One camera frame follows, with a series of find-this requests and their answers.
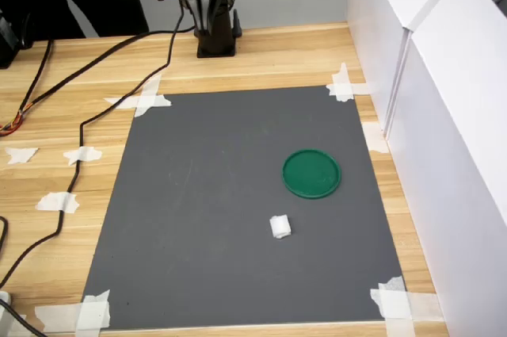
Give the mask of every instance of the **wooden table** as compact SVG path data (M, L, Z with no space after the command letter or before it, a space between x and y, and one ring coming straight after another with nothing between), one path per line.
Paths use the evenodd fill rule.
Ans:
M34 95L41 94L84 66L122 38L62 40ZM166 59L169 36L151 36L117 52L34 107L22 128L0 139L0 213L10 233L0 259L3 277L16 257L35 240L55 230L58 214L35 210L49 192L65 191L74 173L63 157L77 149L79 123L105 109L104 98L119 97ZM20 52L12 66L0 71L0 119L16 113L46 44ZM196 40L178 35L173 60L163 71L159 93L252 90L331 83L342 62L353 83L364 82L346 23L245 31L232 59L197 59ZM356 97L362 121L376 121L369 96ZM84 163L75 188L80 204L67 214L59 237L34 250L4 288L14 307L36 327L34 307L73 304L81 300L90 263L101 232L134 110L116 110L85 130L85 144L103 151L100 160ZM7 165L5 147L38 147L29 163ZM410 292L434 293L431 277L390 154L371 152L389 225ZM417 335L445 336L444 323L417 323ZM384 336L384 322L283 327L205 328L185 331L107 332L103 335L315 335Z

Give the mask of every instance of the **green lid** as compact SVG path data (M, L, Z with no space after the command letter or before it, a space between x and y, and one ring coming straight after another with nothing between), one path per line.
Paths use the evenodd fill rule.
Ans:
M303 149L290 155L282 169L285 186L302 198L327 197L338 188L341 169L327 153Z

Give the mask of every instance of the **white box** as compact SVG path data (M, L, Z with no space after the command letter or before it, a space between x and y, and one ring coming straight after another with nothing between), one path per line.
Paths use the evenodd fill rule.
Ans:
M505 61L491 0L440 0L399 84L389 144L451 335L507 330Z
M410 31L436 0L347 0L347 19L384 129Z

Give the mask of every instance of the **gray foam board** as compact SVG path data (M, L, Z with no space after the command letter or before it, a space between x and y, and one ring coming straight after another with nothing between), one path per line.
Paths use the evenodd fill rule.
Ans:
M83 293L111 290L111 328L381 320L370 289L402 272L355 102L325 87L166 97L133 121ZM284 187L304 148L341 165L331 196ZM292 235L274 239L283 214Z

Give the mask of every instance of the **masking tape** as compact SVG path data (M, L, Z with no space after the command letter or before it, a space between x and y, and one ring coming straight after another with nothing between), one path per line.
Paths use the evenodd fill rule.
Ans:
M387 141L383 137L382 129L378 121L362 122L364 138L368 145L369 151L377 151L380 153L389 153Z
M7 337L30 337L32 333L30 333L23 325L21 325L17 320L15 320L11 315L12 324L9 329L9 333ZM26 315L19 315L23 320L26 320Z
M76 195L68 192L49 193L42 197L35 209L50 212L63 210L65 213L75 213L79 207Z
M45 305L35 308L44 332L75 332L76 337L98 337L109 327L109 291L99 296L86 296L80 304Z
M6 152L10 155L8 164L23 164L27 163L39 148L9 148L6 147Z
M95 149L95 147L80 147L74 151L65 152L63 155L69 159L69 165L72 165L78 160L99 160L102 157L102 152Z
M140 117L151 107L169 107L171 102L163 95L157 95L158 86L162 76L156 75L152 77L143 87L141 94L136 97L128 97L122 101L117 109L135 109L134 117ZM105 98L111 104L120 100L120 98Z
M401 276L379 283L378 289L370 289L370 296L386 320L389 337L415 336L414 321L444 322L438 296L407 292Z
M347 64L341 64L340 71L333 74L333 83L327 85L330 96L336 96L337 101L348 101L354 99L354 95L369 95L366 83L350 83Z

